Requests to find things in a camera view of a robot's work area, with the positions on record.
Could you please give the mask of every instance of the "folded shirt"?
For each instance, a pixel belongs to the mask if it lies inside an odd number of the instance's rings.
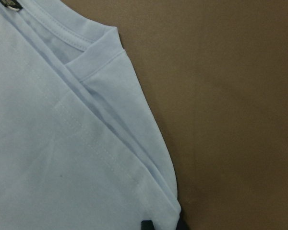
[[[0,2],[0,230],[176,229],[173,165],[117,28],[18,2]]]

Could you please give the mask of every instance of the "brown background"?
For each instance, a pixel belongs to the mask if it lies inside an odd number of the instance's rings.
[[[192,230],[288,230],[288,1],[63,0],[117,26]]]

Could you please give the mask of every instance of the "light blue shirt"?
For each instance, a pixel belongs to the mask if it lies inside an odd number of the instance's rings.
[[[116,27],[0,3],[0,230],[174,230],[176,178]]]

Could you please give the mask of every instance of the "stitching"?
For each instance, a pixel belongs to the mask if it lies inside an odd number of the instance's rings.
[[[34,12],[31,12],[29,10],[27,10],[29,14],[31,14],[33,17],[35,17],[44,27],[46,27],[50,32],[52,32],[55,36],[57,36],[58,38],[62,39],[63,41],[67,42],[68,44],[74,46],[75,48],[78,48],[81,51],[85,51],[86,47],[79,45],[73,41],[71,41],[70,39],[64,37],[63,35],[59,34],[58,32],[56,32],[55,30],[51,29],[49,26],[47,26],[45,24],[45,22],[39,17],[37,16]]]
[[[120,52],[118,52],[116,55],[114,55],[112,58],[109,59],[109,61],[105,62],[103,65],[101,65],[99,68],[97,68],[95,71],[93,71],[93,73],[90,73],[88,76],[86,76],[85,78],[83,78],[82,80],[80,80],[79,82],[82,83],[84,81],[86,81],[87,79],[89,79],[90,77],[94,76],[95,74],[97,74],[101,69],[103,69],[106,65],[110,64],[112,61],[114,61],[115,58],[117,58],[120,54],[124,53],[125,50],[121,50]]]
[[[11,46],[10,48],[11,48],[12,50],[14,50],[14,51],[17,52],[17,50],[16,50],[15,47]],[[30,67],[29,63],[27,63],[25,60],[23,60],[23,62],[24,62],[24,64],[25,64],[26,67]],[[30,68],[30,69],[32,70],[32,72],[35,73],[35,75],[37,76],[37,78],[38,78],[39,80],[41,80],[41,75],[38,74],[34,69],[32,69],[32,68]],[[44,92],[44,91],[42,91],[41,87],[38,85],[38,83],[36,82],[36,80],[33,80],[33,78],[29,78],[29,79],[31,79],[32,83],[33,83],[33,84],[38,88],[38,90],[42,93],[42,96],[45,97],[46,101],[47,101],[50,105],[54,106],[54,104],[50,103],[50,100],[49,100],[49,98],[48,98],[48,96],[47,96],[47,93]],[[54,99],[57,100],[57,103],[56,103],[56,104],[59,105],[59,106],[61,106],[61,107],[67,112],[67,114],[78,124],[78,126],[79,126],[83,131],[85,131],[85,133],[86,133],[91,139],[93,139],[93,141],[94,141],[96,144],[98,144],[98,146],[99,146],[105,153],[107,153],[108,156],[110,156],[110,158],[112,159],[112,162],[115,162],[114,157],[100,144],[99,141],[96,140],[96,138],[94,138],[91,134],[88,133],[87,129],[85,129],[85,127],[83,127],[83,126],[81,125],[81,123],[71,114],[71,112],[70,112],[70,111],[64,106],[64,104],[60,101],[61,99],[58,98],[58,97],[56,97],[48,88],[46,88],[46,87],[43,87],[43,88],[44,88],[44,90],[46,90],[46,91],[48,92],[49,95],[51,95]],[[57,113],[63,118],[63,120],[70,126],[70,128],[74,131],[76,127],[73,127],[72,124],[64,117],[64,115],[63,115],[59,110],[56,109],[55,106],[54,106],[54,109],[55,109],[55,110],[57,111]],[[110,168],[110,170],[113,172],[113,174],[116,175],[115,170],[114,170],[114,168],[110,165],[110,163],[107,162],[107,161],[102,157],[102,155],[101,155],[99,152],[97,152],[96,149],[95,149],[92,145],[90,145],[90,144],[88,143],[88,141],[86,141],[86,140],[84,139],[84,136],[82,136],[81,134],[80,134],[79,136],[81,137],[81,140],[82,140],[87,146],[89,146],[89,147],[92,149],[92,151],[94,151],[94,152],[96,153],[96,156],[98,156],[98,157],[103,161],[103,163]],[[126,171],[125,169],[123,169],[122,166],[120,166],[119,164],[115,164],[115,165],[118,166],[119,169],[120,169],[120,171],[121,171],[122,173],[124,173],[125,175],[127,175],[127,176],[132,180],[133,183],[135,183],[136,188],[140,186],[140,184],[138,183],[138,181],[136,181],[136,180],[130,175],[130,173],[129,173],[128,171]],[[127,184],[127,186],[130,188],[130,190],[132,191],[132,193],[133,193],[133,194],[135,195],[135,197],[136,197],[135,188],[132,188],[132,185],[130,185],[130,184]],[[147,196],[145,196],[145,200],[146,200],[146,202],[145,202],[144,204],[146,204],[146,208],[148,209],[148,211],[149,211],[149,210],[151,211],[151,212],[149,212],[150,215],[154,216],[155,222],[160,222],[159,219],[156,217],[156,215],[153,215],[152,207],[151,207],[151,205],[149,204],[149,202],[147,202],[147,201],[148,201],[148,200],[147,200]]]
[[[85,41],[85,42],[88,42],[88,43],[91,43],[91,42],[94,42],[94,40],[91,40],[91,39],[88,39],[88,38],[85,38],[83,36],[80,36],[78,35],[77,33],[75,33],[74,31],[72,31],[71,29],[67,28],[66,26],[64,26],[63,24],[61,24],[59,21],[57,21],[56,19],[54,19],[45,9],[43,9],[37,1],[34,1],[36,6],[50,19],[52,20],[56,25],[58,25],[60,28],[62,28],[63,30],[65,30],[66,32],[72,34],[73,36]]]

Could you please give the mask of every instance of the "seam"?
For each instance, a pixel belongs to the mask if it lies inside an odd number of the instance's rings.
[[[15,48],[14,46],[10,46],[10,48],[11,48],[12,50],[14,50],[14,51],[17,52],[17,50],[16,50],[16,48]],[[28,67],[29,69],[31,69],[32,72],[35,73],[35,76],[36,76],[39,80],[41,80],[41,75],[38,74],[33,68],[30,68],[29,63],[27,63],[25,60],[22,59],[22,61],[24,62],[25,66]],[[46,87],[43,87],[43,89],[44,89],[45,91],[47,91],[47,92],[43,91],[43,90],[42,90],[42,87],[41,87],[40,85],[38,85],[38,83],[36,82],[36,80],[33,80],[33,78],[29,78],[29,79],[31,79],[33,85],[38,88],[38,90],[41,92],[42,96],[46,99],[47,103],[49,103],[49,104],[52,105],[52,106],[54,106],[55,104],[57,104],[57,105],[59,105],[61,108],[63,108],[63,109],[66,111],[66,113],[72,118],[72,120],[74,120],[74,121],[76,122],[76,124],[85,132],[85,134],[87,134],[87,135],[92,139],[92,141],[94,141],[96,144],[98,144],[98,146],[102,149],[102,151],[103,151],[104,153],[106,153],[106,154],[111,158],[111,161],[112,161],[113,163],[115,163],[114,157],[100,144],[99,141],[96,140],[95,137],[93,137],[92,134],[89,134],[89,133],[88,133],[87,129],[86,129],[83,125],[81,125],[81,123],[80,123],[80,122],[71,114],[71,112],[64,106],[64,104],[60,101],[60,100],[61,100],[60,98],[58,98],[57,96],[55,96],[55,95],[54,95],[48,88],[46,88]],[[56,102],[55,104],[51,103],[48,95],[51,95],[55,100],[57,100],[57,102]],[[72,126],[72,124],[64,117],[63,113],[60,112],[60,111],[56,108],[56,106],[54,106],[54,109],[57,111],[57,113],[60,115],[60,117],[62,117],[62,119],[69,125],[69,127],[74,131],[74,130],[76,129],[76,127],[75,127],[75,126],[74,126],[74,127]],[[117,175],[117,174],[115,173],[115,170],[114,170],[113,166],[111,166],[110,163],[108,163],[108,162],[102,157],[102,154],[100,154],[100,152],[97,152],[96,149],[95,149],[88,141],[86,141],[86,140],[84,139],[84,136],[81,134],[81,132],[80,132],[79,136],[80,136],[81,140],[84,142],[84,144],[86,144],[88,147],[90,147],[90,149],[92,149],[92,151],[94,151],[94,152],[96,153],[96,155],[103,161],[103,163],[110,168],[110,170],[113,172],[113,174],[114,174],[114,175]],[[120,170],[123,174],[125,174],[125,175],[127,175],[127,176],[129,177],[129,179],[135,184],[135,187],[136,187],[136,188],[139,188],[140,184],[138,183],[137,180],[135,180],[135,179],[130,175],[130,173],[129,173],[128,171],[126,171],[125,169],[123,169],[122,166],[120,166],[120,164],[114,164],[114,165],[118,166],[119,170]],[[132,188],[132,186],[131,186],[130,184],[127,184],[127,186],[129,187],[130,191],[132,191],[132,193],[135,195],[135,197],[137,197],[137,195],[136,195],[136,193],[135,193],[135,188]],[[155,222],[157,222],[157,223],[159,222],[159,223],[160,223],[160,221],[159,221],[159,219],[156,217],[156,215],[153,215],[153,212],[152,212],[153,209],[152,209],[151,205],[150,205],[149,202],[148,202],[147,196],[145,196],[145,200],[146,200],[146,202],[145,202],[144,204],[146,204],[146,208],[148,209],[148,211],[150,211],[149,213],[152,215],[152,217],[154,217]]]
[[[121,55],[122,53],[125,53],[125,49],[121,50],[120,52],[118,52],[116,55],[114,55],[112,58],[110,58],[107,62],[105,62],[103,65],[101,65],[99,68],[97,68],[93,73],[90,73],[89,75],[87,75],[85,78],[83,78],[82,80],[80,80],[80,83],[83,83],[84,81],[88,80],[90,77],[94,76],[95,74],[97,74],[99,71],[101,71],[101,69],[103,69],[105,66],[107,66],[108,64],[110,64],[112,61],[114,61],[119,55]]]
[[[71,30],[70,28],[66,27],[65,25],[63,25],[62,23],[60,23],[58,20],[56,20],[55,18],[53,18],[44,8],[42,8],[37,1],[33,0],[35,2],[35,4],[37,5],[37,7],[50,19],[52,20],[56,25],[58,25],[60,28],[62,28],[63,30],[65,30],[66,32],[70,33],[71,35],[85,41],[88,43],[92,43],[94,42],[94,40],[88,39],[86,37],[83,37],[79,34],[77,34],[76,32],[74,32],[73,30]]]
[[[51,29],[51,27],[47,26],[45,24],[45,22],[37,15],[35,14],[34,12],[28,10],[28,8],[25,9],[32,17],[36,18],[37,21],[39,21],[45,28],[47,28],[51,33],[53,33],[56,37],[58,37],[59,39],[63,40],[64,42],[70,44],[71,46],[81,50],[81,51],[85,51],[86,50],[86,47],[82,46],[82,45],[79,45],[75,42],[73,42],[72,40],[66,38],[65,36],[63,36],[62,34],[56,32],[55,30]]]

